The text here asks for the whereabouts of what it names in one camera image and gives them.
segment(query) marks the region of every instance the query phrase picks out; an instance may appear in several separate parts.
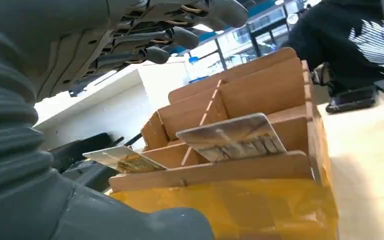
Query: card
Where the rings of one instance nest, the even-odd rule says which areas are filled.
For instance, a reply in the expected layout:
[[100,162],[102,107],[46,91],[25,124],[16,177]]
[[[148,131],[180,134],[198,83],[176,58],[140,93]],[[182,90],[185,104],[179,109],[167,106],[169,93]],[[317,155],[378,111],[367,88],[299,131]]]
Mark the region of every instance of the card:
[[186,129],[176,136],[213,163],[287,152],[263,113]]
[[167,169],[160,163],[126,146],[115,146],[87,152],[83,153],[83,156],[124,174],[149,173]]

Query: yellow wrapping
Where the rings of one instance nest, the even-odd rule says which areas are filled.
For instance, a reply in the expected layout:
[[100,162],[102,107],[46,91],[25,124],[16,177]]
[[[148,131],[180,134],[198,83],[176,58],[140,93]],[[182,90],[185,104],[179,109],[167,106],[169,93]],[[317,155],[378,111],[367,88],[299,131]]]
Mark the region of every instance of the yellow wrapping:
[[217,239],[336,240],[338,214],[332,191],[313,180],[218,181],[111,196],[147,213],[197,209]]

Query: robotic hand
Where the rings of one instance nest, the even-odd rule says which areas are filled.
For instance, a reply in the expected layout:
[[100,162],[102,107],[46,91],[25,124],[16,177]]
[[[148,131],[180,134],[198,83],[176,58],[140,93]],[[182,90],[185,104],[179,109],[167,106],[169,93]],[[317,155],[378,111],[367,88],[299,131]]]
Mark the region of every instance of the robotic hand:
[[39,150],[33,106],[87,72],[163,63],[155,44],[196,47],[175,26],[246,19],[235,0],[0,0],[0,240],[213,239],[196,210],[142,213],[62,177]]

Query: light wooden table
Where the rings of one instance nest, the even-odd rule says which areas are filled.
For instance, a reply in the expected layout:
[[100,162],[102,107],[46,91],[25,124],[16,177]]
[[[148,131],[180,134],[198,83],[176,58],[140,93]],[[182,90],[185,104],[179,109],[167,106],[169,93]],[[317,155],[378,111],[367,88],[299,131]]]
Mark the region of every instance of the light wooden table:
[[328,115],[327,136],[339,240],[384,240],[384,94],[364,110]]

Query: black hoodie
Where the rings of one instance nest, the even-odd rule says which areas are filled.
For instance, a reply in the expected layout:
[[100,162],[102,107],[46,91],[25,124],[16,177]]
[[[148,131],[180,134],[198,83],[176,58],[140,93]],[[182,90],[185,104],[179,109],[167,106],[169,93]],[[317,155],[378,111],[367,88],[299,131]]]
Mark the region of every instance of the black hoodie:
[[384,79],[384,15],[380,0],[323,0],[304,13],[283,47],[312,70],[329,63],[347,89]]

